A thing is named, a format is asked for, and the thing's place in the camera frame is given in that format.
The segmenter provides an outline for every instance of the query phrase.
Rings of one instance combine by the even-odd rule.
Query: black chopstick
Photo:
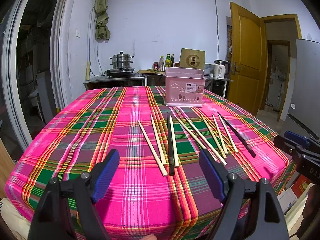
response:
[[[173,157],[173,141],[171,135],[170,114],[167,113],[168,127],[168,153],[169,153],[169,175],[174,176],[174,157]]]
[[[255,152],[250,148],[248,143],[245,141],[245,139],[242,138],[242,136],[236,131],[236,129],[219,113],[217,112],[218,115],[221,116],[223,121],[230,127],[230,129],[234,132],[234,134],[239,138],[239,140],[242,142],[244,147],[248,150],[248,152],[251,154],[251,156],[254,158],[256,156]]]

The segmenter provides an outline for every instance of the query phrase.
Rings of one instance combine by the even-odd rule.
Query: tied curtain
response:
[[[109,16],[106,12],[108,0],[96,0],[94,3],[94,9],[96,12],[96,39],[109,40],[110,31],[107,28]]]

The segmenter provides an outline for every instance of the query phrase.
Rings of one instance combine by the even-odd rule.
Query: table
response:
[[[165,76],[165,73],[143,73],[140,74],[141,76],[145,76],[146,77],[146,86],[148,85],[148,76]],[[226,98],[226,91],[227,91],[227,83],[228,82],[233,82],[232,79],[228,79],[228,78],[216,78],[216,77],[211,77],[209,75],[204,75],[205,79],[211,80],[211,91],[213,90],[213,82],[218,80],[218,81],[223,81],[224,82],[224,88],[223,88],[223,98]]]
[[[86,82],[84,86],[86,90],[98,89],[98,88],[110,88],[123,85],[123,86],[144,86],[145,77],[135,73],[127,77],[109,78],[108,76],[94,77]]]
[[[180,166],[174,177],[162,177],[138,126],[140,120],[156,151],[150,115],[155,119],[166,154],[166,114],[189,117],[215,146],[202,119],[212,125],[219,111],[247,140],[257,156],[252,158],[230,131],[239,149],[227,149],[226,168],[243,179],[270,179],[277,194],[294,172],[290,159],[276,149],[276,135],[261,121],[226,99],[205,91],[202,108],[167,107],[164,87],[124,87],[89,90],[63,109],[38,134],[10,175],[5,191],[29,221],[51,177],[74,179],[104,160],[110,149],[120,153],[120,164],[110,187],[96,208],[111,238],[139,239],[155,234],[158,240],[195,239],[212,228],[221,204],[213,197],[198,163],[200,149],[174,118]],[[218,120],[225,141],[223,126]],[[76,205],[69,200],[78,237]],[[244,205],[241,216],[246,213]]]

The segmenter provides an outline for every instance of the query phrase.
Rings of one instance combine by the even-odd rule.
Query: screw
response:
[[[262,183],[265,184],[265,185],[269,184],[269,180],[267,180],[266,178],[262,178]]]
[[[238,175],[236,173],[232,172],[232,173],[228,174],[228,178],[229,179],[236,179],[236,178],[238,178]]]
[[[90,176],[90,174],[87,173],[87,172],[84,172],[84,173],[82,173],[82,174],[80,175],[80,177],[81,177],[82,179],[87,179],[87,178],[89,178],[89,176]]]
[[[49,180],[50,184],[56,184],[57,181],[58,181],[57,178],[52,178],[52,179]]]

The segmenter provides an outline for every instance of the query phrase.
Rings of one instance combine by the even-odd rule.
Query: white kettle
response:
[[[213,76],[215,78],[224,79],[225,75],[230,73],[230,62],[224,60],[215,60]]]

